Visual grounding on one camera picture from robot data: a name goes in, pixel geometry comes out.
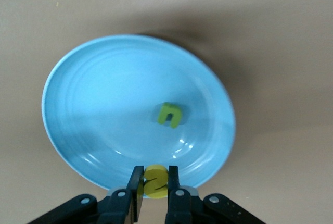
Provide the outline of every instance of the blue plate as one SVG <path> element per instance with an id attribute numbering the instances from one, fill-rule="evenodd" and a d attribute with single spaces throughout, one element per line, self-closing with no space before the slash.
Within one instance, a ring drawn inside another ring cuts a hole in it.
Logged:
<path id="1" fill-rule="evenodd" d="M 164 103 L 181 111 L 163 124 Z M 110 189 L 134 166 L 179 167 L 182 185 L 198 187 L 218 172 L 234 141 L 227 92 L 197 57 L 143 35 L 92 40 L 54 67 L 43 92 L 47 134 L 77 173 Z"/>

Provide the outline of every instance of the yellow object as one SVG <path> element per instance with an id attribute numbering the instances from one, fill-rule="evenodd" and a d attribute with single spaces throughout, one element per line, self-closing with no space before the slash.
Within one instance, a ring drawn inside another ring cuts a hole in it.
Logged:
<path id="1" fill-rule="evenodd" d="M 154 199 L 164 198 L 168 195 L 168 170 L 162 165 L 150 165 L 146 168 L 144 192 Z"/>

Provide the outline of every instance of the beige surface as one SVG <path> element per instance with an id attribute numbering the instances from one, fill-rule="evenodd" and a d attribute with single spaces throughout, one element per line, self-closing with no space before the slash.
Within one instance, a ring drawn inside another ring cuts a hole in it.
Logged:
<path id="1" fill-rule="evenodd" d="M 25 223 L 69 198 L 105 190 L 50 144 L 41 94 L 77 45 L 117 33 L 182 40 L 226 85 L 235 147 L 199 188 L 267 223 L 332 223 L 332 0 L 0 0 L 0 223 Z M 164 223 L 145 200 L 139 223 Z"/>

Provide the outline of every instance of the silver screw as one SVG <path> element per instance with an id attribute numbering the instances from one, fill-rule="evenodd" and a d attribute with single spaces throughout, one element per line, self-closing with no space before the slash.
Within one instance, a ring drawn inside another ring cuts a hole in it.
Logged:
<path id="1" fill-rule="evenodd" d="M 117 196 L 118 196 L 118 197 L 123 197 L 123 196 L 125 196 L 125 194 L 126 194 L 126 192 L 121 191 L 121 192 L 119 192 L 119 193 L 117 194 Z"/>
<path id="2" fill-rule="evenodd" d="M 81 200 L 81 204 L 87 204 L 88 202 L 90 202 L 89 198 L 84 198 Z"/>
<path id="3" fill-rule="evenodd" d="M 184 194 L 185 194 L 185 193 L 184 193 L 183 190 L 178 189 L 178 190 L 176 191 L 176 195 L 178 195 L 178 196 L 183 196 Z"/>
<path id="4" fill-rule="evenodd" d="M 218 203 L 218 202 L 220 202 L 219 198 L 217 198 L 216 196 L 211 196 L 211 197 L 209 198 L 209 201 L 210 201 L 211 203 Z"/>

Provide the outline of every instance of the green object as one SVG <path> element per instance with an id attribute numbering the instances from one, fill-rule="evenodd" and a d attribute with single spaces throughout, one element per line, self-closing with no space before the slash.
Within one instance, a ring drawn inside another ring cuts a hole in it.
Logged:
<path id="1" fill-rule="evenodd" d="M 169 115 L 171 115 L 170 126 L 175 129 L 179 125 L 182 118 L 182 110 L 171 103 L 163 103 L 163 106 L 160 111 L 160 115 L 158 116 L 157 122 L 159 124 L 164 124 L 166 120 L 169 119 Z"/>

